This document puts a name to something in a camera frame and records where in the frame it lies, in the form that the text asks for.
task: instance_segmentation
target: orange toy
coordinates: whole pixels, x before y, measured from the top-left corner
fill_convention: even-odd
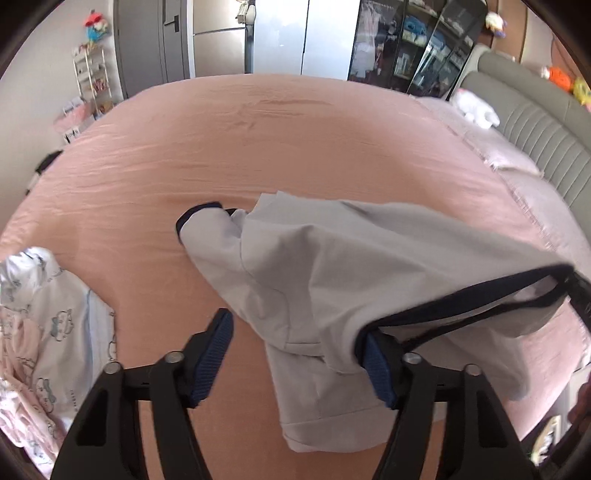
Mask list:
[[[573,90],[573,81],[558,67],[544,67],[542,69],[542,78],[551,81],[565,92],[570,93]]]

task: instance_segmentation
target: cartoon print fabric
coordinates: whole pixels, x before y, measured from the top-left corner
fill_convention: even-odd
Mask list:
[[[0,429],[49,478],[96,377],[116,358],[115,312],[53,254],[0,262]]]

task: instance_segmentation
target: door handle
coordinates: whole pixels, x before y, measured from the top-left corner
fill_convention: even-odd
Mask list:
[[[174,16],[174,20],[171,20],[170,22],[166,22],[164,23],[164,26],[166,25],[172,25],[174,24],[174,31],[175,33],[178,33],[178,15]]]

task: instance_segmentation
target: white rack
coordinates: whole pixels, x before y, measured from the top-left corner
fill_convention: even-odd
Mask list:
[[[106,68],[105,51],[103,47],[94,45],[91,49],[85,49],[73,57],[74,73],[80,98],[92,102],[94,113],[101,114],[100,106],[107,100],[113,105],[113,95],[109,74]]]

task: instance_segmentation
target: glass cabinet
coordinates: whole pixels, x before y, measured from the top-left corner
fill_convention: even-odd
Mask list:
[[[349,80],[442,98],[487,11],[483,0],[361,0]]]

